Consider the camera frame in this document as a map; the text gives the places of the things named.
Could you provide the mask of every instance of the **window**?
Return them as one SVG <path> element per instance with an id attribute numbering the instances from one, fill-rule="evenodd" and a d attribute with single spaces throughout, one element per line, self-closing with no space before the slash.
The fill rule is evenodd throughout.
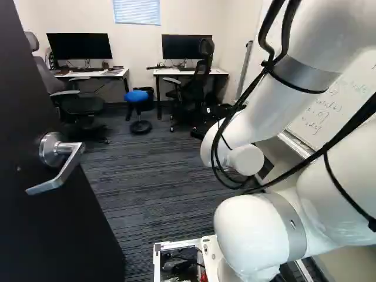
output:
<path id="1" fill-rule="evenodd" d="M 113 0 L 118 24 L 160 25 L 159 0 Z"/>

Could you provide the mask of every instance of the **robotic arm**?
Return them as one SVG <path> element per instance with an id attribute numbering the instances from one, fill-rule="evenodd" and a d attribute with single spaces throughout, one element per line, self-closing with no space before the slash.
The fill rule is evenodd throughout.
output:
<path id="1" fill-rule="evenodd" d="M 298 88 L 326 90 L 359 54 L 375 45 L 374 15 L 376 5 L 369 0 L 303 0 L 291 28 L 288 54 L 274 67 L 274 73 Z M 316 97 L 267 74 L 251 94 L 247 107 L 223 132 L 218 144 L 220 163 L 244 175 L 257 173 L 263 158 L 251 143 L 277 136 Z M 210 151 L 217 130 L 218 125 L 214 125 L 201 146 L 206 166 L 212 165 Z M 240 161 L 239 155 L 247 161 Z M 250 159 L 257 162 L 250 165 Z"/>
<path id="2" fill-rule="evenodd" d="M 243 175 L 257 173 L 264 158 L 251 143 L 283 131 L 316 93 L 376 44 L 375 15 L 372 0 L 303 0 L 288 53 L 274 66 L 277 77 L 266 74 L 247 107 L 225 128 L 218 144 L 219 162 Z M 217 130 L 214 125 L 201 146 L 208 166 Z M 219 281 L 270 281 L 287 261 L 347 245 L 375 244 L 376 229 L 369 221 L 376 217 L 375 139 L 376 122 L 367 123 L 309 165 L 297 187 L 224 201 L 214 216 L 224 255 Z M 225 268 L 233 270 L 231 278 L 224 278 Z"/>

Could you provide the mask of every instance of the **monitor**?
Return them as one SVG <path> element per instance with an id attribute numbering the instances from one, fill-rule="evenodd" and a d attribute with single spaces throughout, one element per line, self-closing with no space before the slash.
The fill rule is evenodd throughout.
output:
<path id="1" fill-rule="evenodd" d="M 47 33 L 57 60 L 112 59 L 106 33 Z"/>
<path id="2" fill-rule="evenodd" d="M 199 46 L 204 38 L 212 36 L 162 34 L 163 59 L 203 59 Z"/>

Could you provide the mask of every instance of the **silver lever handle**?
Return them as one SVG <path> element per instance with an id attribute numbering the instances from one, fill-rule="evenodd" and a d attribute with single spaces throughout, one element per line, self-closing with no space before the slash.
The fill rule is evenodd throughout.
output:
<path id="1" fill-rule="evenodd" d="M 39 157 L 45 165 L 59 167 L 64 157 L 66 155 L 69 155 L 69 157 L 55 178 L 28 188 L 26 190 L 28 195 L 36 195 L 61 187 L 66 182 L 73 169 L 79 164 L 80 156 L 85 150 L 85 144 L 81 142 L 61 142 L 62 139 L 62 135 L 58 132 L 51 132 L 43 137 L 39 145 Z"/>

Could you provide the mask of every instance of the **black door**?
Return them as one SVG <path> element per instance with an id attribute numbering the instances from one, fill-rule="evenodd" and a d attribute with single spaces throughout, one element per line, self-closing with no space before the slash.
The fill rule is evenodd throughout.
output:
<path id="1" fill-rule="evenodd" d="M 78 165 L 53 179 L 39 144 L 61 125 L 30 52 L 13 0 L 0 1 L 0 281 L 123 281 L 121 249 Z"/>

